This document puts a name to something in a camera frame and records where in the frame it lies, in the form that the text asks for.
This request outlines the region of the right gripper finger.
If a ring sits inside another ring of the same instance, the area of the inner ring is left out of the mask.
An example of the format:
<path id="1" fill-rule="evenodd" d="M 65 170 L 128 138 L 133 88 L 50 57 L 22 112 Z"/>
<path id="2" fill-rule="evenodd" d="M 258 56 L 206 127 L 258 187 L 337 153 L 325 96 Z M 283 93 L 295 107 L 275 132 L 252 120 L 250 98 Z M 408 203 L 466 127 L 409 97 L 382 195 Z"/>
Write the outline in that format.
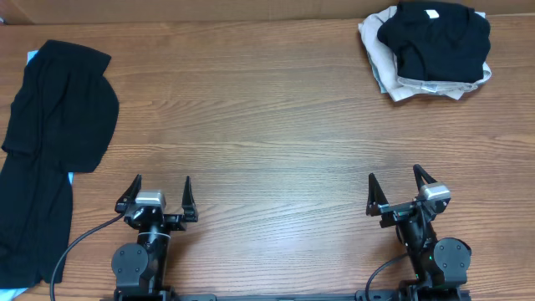
<path id="1" fill-rule="evenodd" d="M 379 182 L 377 181 L 375 174 L 369 174 L 369 194 L 367 207 L 368 208 L 381 208 L 389 205 L 385 194 L 383 193 Z"/>
<path id="2" fill-rule="evenodd" d="M 427 173 L 425 169 L 419 164 L 413 165 L 413 172 L 415 175 L 415 182 L 418 190 L 420 190 L 425 185 L 437 183 L 437 180 L 434 179 L 429 173 Z"/>

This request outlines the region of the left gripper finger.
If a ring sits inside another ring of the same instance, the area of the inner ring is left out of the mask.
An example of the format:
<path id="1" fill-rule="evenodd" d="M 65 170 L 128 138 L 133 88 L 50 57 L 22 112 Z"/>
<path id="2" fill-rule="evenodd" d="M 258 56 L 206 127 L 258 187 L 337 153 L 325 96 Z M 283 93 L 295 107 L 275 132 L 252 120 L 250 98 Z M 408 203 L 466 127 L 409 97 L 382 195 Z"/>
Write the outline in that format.
<path id="1" fill-rule="evenodd" d="M 186 182 L 185 182 L 185 186 L 184 186 L 181 207 L 183 209 L 183 212 L 184 212 L 185 216 L 195 216 L 196 215 L 196 203 L 195 203 L 194 198 L 193 198 L 192 187 L 191 187 L 191 178 L 189 176 L 186 177 Z"/>
<path id="2" fill-rule="evenodd" d="M 135 201 L 142 183 L 142 175 L 137 174 L 135 179 L 131 182 L 130 186 L 122 194 L 122 196 L 117 200 L 117 206 L 127 206 Z"/>

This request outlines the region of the black t-shirt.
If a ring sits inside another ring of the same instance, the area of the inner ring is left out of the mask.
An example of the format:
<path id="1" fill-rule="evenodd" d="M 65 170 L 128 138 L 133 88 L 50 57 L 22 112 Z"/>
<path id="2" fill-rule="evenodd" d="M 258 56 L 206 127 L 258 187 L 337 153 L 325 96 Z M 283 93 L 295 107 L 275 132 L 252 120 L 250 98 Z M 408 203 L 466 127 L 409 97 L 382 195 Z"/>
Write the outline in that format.
<path id="1" fill-rule="evenodd" d="M 69 173 L 96 169 L 119 101 L 104 72 L 111 57 L 47 41 L 29 60 L 2 144 L 1 286 L 61 280 L 73 211 Z"/>

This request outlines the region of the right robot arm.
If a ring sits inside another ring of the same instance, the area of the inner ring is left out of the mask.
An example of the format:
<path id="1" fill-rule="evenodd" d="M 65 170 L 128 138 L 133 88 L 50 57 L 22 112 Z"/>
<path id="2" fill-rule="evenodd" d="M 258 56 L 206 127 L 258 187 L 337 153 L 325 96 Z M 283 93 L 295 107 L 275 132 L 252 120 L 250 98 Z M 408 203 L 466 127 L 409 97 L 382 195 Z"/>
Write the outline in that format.
<path id="1" fill-rule="evenodd" d="M 431 223 L 443 213 L 451 200 L 451 191 L 423 167 L 413 165 L 418 194 L 412 201 L 390 205 L 375 174 L 369 174 L 369 194 L 365 214 L 381 217 L 382 228 L 394 227 L 406 252 L 377 268 L 367 280 L 364 298 L 372 300 L 377 291 L 370 289 L 376 276 L 405 258 L 410 260 L 415 279 L 401 281 L 396 290 L 383 291 L 392 300 L 469 300 L 461 290 L 467 282 L 471 248 L 454 237 L 439 239 Z"/>

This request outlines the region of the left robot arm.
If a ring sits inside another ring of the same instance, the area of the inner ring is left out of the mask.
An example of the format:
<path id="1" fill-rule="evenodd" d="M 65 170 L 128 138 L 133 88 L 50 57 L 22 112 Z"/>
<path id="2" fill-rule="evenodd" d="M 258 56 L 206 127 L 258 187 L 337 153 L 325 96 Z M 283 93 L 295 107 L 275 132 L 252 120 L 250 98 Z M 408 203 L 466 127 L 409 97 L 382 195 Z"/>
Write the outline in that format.
<path id="1" fill-rule="evenodd" d="M 198 221 L 198 211 L 187 177 L 183 191 L 182 213 L 165 212 L 166 198 L 162 191 L 141 188 L 138 175 L 115 204 L 115 211 L 124 222 L 138 232 L 137 241 L 119 247 L 111 260 L 116 277 L 115 300 L 177 300 L 175 290 L 164 285 L 166 259 L 171 233 L 185 231 Z"/>

